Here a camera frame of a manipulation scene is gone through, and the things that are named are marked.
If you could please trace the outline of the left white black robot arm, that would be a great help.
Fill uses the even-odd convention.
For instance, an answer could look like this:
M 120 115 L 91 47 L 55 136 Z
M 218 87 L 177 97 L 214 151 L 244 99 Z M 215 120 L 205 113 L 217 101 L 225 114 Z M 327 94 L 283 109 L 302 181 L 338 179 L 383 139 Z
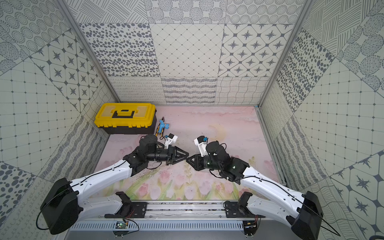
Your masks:
M 43 216 L 47 230 L 52 235 L 68 230 L 78 221 L 98 215 L 125 219 L 134 208 L 124 192 L 96 199 L 93 203 L 89 198 L 116 182 L 137 175 L 147 169 L 151 161 L 174 165 L 188 157 L 188 152 L 172 146 L 170 142 L 162 144 L 155 135 L 143 136 L 133 152 L 117 163 L 72 181 L 66 178 L 57 180 L 44 199 L 38 215 Z

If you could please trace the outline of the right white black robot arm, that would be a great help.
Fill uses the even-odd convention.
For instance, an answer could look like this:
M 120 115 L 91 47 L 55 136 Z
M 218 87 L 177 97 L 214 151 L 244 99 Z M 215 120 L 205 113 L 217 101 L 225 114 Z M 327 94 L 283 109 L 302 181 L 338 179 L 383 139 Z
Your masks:
M 265 196 L 262 200 L 244 193 L 238 200 L 242 214 L 261 215 L 291 228 L 302 240 L 316 240 L 323 222 L 323 211 L 316 194 L 291 190 L 264 176 L 247 162 L 231 157 L 219 142 L 207 142 L 201 136 L 194 140 L 199 154 L 187 159 L 196 170 L 217 170 L 218 177 L 252 189 Z

